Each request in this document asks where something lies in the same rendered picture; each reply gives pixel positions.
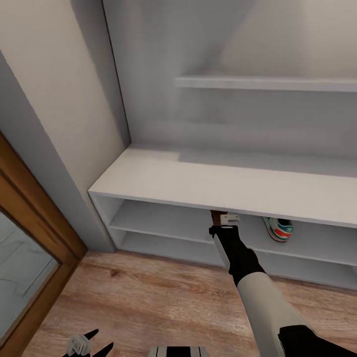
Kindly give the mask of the gym shoe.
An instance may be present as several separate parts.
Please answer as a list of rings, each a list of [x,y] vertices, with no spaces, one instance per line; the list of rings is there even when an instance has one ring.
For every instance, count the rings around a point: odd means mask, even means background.
[[[279,242],[287,242],[293,231],[292,220],[262,217],[271,238]]]

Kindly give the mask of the sandal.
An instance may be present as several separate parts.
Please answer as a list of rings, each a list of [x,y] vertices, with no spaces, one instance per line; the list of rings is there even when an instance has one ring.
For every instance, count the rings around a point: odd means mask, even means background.
[[[220,226],[221,225],[221,215],[225,215],[228,213],[228,212],[217,211],[217,210],[210,210],[210,211],[211,211],[211,216],[213,219],[214,226]]]

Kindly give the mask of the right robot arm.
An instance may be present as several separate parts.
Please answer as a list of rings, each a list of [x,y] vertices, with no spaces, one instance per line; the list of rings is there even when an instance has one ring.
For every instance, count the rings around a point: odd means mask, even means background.
[[[221,215],[221,225],[209,234],[232,274],[261,357],[357,357],[357,354],[318,335],[272,282],[252,249],[240,241],[238,214]]]

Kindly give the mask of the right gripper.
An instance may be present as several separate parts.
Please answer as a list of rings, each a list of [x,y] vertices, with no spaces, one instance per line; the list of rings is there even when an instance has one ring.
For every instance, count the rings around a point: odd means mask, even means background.
[[[214,238],[215,233],[217,233],[221,227],[222,226],[211,226],[211,228],[209,228],[209,234],[212,235],[212,237]],[[238,232],[238,226],[232,226],[232,227],[234,228],[235,231]]]

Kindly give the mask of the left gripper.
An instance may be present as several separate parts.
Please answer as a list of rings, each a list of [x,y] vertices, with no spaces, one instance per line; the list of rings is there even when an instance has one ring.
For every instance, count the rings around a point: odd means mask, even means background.
[[[85,334],[85,337],[87,337],[87,339],[90,340],[98,332],[99,332],[99,329],[96,329],[92,332]],[[97,354],[94,354],[92,357],[105,357],[109,353],[109,351],[113,348],[113,345],[114,344],[112,342],[111,344],[109,344],[108,346],[106,346],[105,348],[100,350]],[[63,357],[69,357],[69,356],[67,354],[65,354]],[[90,353],[87,353],[87,355],[84,355],[84,356],[73,353],[70,357],[90,357]]]

